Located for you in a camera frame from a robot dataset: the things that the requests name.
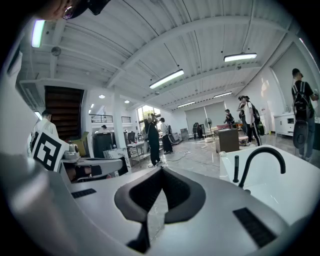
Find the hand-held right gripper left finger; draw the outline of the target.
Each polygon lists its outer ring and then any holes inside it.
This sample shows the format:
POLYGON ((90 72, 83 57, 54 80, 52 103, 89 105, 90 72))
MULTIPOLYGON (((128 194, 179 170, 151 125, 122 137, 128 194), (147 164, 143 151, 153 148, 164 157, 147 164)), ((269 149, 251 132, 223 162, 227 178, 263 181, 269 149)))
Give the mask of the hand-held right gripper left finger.
POLYGON ((123 189, 140 184, 160 169, 154 167, 111 179, 72 183, 67 188, 71 193, 93 189, 94 193, 75 199, 85 216, 108 238, 133 252, 145 253, 150 248, 149 211, 138 207, 142 210, 142 219, 136 217, 134 210, 125 213, 123 205, 132 202, 132 199, 129 191, 123 189))

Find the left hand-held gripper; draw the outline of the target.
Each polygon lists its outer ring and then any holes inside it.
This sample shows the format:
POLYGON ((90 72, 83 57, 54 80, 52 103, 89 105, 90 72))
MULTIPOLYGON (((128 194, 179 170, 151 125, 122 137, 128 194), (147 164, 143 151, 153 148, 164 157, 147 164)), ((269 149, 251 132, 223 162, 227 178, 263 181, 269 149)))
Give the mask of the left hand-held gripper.
POLYGON ((77 148, 76 144, 66 143, 43 130, 35 141, 32 158, 42 164, 45 169, 53 172, 58 172, 61 160, 66 160, 67 163, 76 162, 77 166, 100 166, 103 175, 118 172, 118 175, 122 176, 129 172, 124 156, 119 159, 80 158, 77 148))

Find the white bathtub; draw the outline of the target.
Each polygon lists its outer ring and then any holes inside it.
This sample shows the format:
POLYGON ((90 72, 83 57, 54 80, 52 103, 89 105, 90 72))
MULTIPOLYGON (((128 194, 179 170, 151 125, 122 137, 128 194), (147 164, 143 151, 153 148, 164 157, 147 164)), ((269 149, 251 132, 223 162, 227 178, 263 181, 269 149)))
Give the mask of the white bathtub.
POLYGON ((235 156, 239 156, 238 178, 241 179, 249 155, 257 147, 233 152, 220 152, 220 171, 227 175, 227 203, 235 209, 247 207, 249 203, 265 205, 274 210, 287 224, 311 215, 320 199, 320 168, 277 147, 284 158, 286 173, 281 174, 278 160, 269 153, 260 153, 251 161, 243 188, 234 183, 235 156))

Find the black cabinet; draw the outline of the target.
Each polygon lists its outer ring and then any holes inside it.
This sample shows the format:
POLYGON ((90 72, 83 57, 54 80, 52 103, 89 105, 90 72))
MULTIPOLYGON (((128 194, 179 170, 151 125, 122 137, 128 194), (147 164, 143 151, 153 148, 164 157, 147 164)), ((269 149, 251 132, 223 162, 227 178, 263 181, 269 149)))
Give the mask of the black cabinet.
POLYGON ((111 133, 96 133, 93 135, 93 154, 95 158, 104 158, 104 151, 112 149, 111 133))

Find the metal work table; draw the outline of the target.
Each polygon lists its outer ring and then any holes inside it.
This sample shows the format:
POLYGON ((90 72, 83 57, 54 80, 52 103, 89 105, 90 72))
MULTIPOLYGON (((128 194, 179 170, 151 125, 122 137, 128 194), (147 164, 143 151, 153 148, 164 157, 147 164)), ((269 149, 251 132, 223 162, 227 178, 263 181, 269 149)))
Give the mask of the metal work table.
POLYGON ((145 141, 130 143, 127 146, 129 159, 133 164, 140 163, 150 156, 149 148, 145 141))

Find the yellow cardboard box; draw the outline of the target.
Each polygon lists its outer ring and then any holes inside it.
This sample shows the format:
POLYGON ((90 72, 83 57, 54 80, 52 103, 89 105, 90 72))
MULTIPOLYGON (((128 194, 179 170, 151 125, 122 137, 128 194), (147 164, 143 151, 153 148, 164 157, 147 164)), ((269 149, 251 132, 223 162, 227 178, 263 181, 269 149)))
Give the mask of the yellow cardboard box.
POLYGON ((70 149, 76 149, 80 157, 89 157, 90 151, 88 146, 88 131, 85 131, 80 139, 69 140, 70 149))

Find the black metal railing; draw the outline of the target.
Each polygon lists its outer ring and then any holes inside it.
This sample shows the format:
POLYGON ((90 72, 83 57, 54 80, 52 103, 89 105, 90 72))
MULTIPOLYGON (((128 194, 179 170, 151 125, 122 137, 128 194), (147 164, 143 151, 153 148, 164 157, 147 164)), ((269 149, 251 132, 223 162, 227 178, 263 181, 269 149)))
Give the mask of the black metal railing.
MULTIPOLYGON (((114 119, 112 115, 100 115, 100 114, 90 114, 92 123, 113 123, 114 119)), ((130 116, 122 116, 121 122, 128 124, 132 122, 132 119, 130 116)))

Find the brown wooden cabinet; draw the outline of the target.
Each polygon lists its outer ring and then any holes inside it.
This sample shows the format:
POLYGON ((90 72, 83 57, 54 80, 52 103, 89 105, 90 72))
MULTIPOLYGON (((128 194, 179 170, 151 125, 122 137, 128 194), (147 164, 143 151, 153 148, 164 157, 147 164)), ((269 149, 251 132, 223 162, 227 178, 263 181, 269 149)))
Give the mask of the brown wooden cabinet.
POLYGON ((235 128, 214 131, 216 152, 235 152, 240 150, 239 133, 235 128))

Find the tall window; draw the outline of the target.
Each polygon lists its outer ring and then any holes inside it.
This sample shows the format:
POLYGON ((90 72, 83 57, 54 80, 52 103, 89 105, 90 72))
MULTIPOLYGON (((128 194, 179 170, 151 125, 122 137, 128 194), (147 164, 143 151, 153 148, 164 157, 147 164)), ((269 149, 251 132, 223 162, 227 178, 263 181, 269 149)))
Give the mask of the tall window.
POLYGON ((158 120, 161 118, 161 112, 158 108, 154 108, 154 107, 148 106, 148 105, 143 105, 137 109, 139 130, 141 132, 145 128, 144 120, 147 119, 148 115, 151 113, 155 114, 155 116, 158 120))

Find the black gooseneck faucet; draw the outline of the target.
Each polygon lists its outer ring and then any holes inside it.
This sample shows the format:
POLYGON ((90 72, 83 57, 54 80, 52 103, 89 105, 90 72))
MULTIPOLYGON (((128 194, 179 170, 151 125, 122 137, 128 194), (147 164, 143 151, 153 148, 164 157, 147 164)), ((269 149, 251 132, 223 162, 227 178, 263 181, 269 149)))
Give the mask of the black gooseneck faucet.
POLYGON ((257 148, 256 150, 254 150, 248 156, 248 158, 246 160, 246 163, 245 163, 244 171, 243 171, 243 174, 242 174, 242 177, 241 177, 241 180, 239 182, 238 187, 240 187, 242 189, 244 188, 245 181, 247 179, 247 175, 248 175, 248 172, 249 172, 249 169, 250 169, 251 162, 252 162, 252 160, 253 160, 253 158, 255 156, 257 156, 258 154, 261 154, 261 153, 268 153, 268 154, 273 155, 278 160, 278 163, 279 163, 279 166, 280 166, 280 173, 281 174, 285 174, 286 173, 286 163, 285 163, 285 160, 284 160, 283 156, 274 148, 271 148, 271 147, 260 147, 260 148, 257 148))

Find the dark wooden staircase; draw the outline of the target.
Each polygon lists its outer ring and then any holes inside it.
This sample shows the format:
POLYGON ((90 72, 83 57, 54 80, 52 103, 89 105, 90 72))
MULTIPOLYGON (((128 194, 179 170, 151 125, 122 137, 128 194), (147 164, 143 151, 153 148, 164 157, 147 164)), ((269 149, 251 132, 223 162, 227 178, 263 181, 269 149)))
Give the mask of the dark wooden staircase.
POLYGON ((45 86, 45 109, 51 113, 58 136, 63 141, 75 140, 81 136, 81 107, 84 90, 45 86))

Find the grey roller blind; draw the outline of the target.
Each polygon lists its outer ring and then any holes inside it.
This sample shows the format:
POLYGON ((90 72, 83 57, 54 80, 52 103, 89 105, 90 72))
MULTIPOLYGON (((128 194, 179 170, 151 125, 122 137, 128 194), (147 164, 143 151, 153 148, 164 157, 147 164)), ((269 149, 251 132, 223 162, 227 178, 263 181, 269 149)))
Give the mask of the grey roller blind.
POLYGON ((291 111, 293 104, 292 96, 292 84, 293 76, 292 70, 297 68, 303 74, 303 81, 309 83, 312 89, 315 89, 316 81, 312 74, 312 71, 297 45, 293 42, 288 49, 283 53, 283 55, 271 66, 273 73, 276 76, 279 87, 282 91, 285 110, 291 111))
POLYGON ((198 123, 199 125, 202 125, 204 124, 206 119, 204 107, 197 107, 191 110, 186 110, 185 115, 186 115, 186 121, 188 124, 188 129, 191 133, 193 133, 194 123, 198 123))
POLYGON ((226 118, 225 103, 223 101, 205 106, 207 118, 211 120, 211 126, 222 125, 226 118))

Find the white vanity cabinet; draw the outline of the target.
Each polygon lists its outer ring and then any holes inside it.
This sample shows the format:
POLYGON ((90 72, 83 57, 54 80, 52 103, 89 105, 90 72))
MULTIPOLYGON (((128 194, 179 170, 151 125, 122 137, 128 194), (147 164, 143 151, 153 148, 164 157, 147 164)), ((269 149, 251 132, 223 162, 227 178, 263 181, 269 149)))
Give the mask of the white vanity cabinet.
POLYGON ((284 135, 292 137, 294 134, 295 116, 293 112, 274 115, 275 136, 284 135))

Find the black oval backpack device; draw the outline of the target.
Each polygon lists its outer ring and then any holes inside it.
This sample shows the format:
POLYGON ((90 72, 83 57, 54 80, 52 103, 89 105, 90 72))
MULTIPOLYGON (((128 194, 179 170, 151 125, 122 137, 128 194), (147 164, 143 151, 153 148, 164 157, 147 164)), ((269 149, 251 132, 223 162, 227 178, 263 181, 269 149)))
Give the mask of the black oval backpack device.
POLYGON ((293 129, 293 144, 295 148, 301 149, 308 138, 309 126, 304 120, 296 120, 293 129))

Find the black backpack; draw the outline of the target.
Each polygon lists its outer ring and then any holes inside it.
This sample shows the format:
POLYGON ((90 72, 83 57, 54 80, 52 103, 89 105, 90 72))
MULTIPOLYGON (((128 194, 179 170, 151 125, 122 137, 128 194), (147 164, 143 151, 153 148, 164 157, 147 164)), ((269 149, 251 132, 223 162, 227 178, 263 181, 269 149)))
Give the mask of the black backpack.
POLYGON ((305 92, 305 82, 302 81, 300 83, 299 90, 295 84, 292 87, 294 91, 293 109, 295 119, 307 121, 307 119, 310 117, 310 106, 305 92))

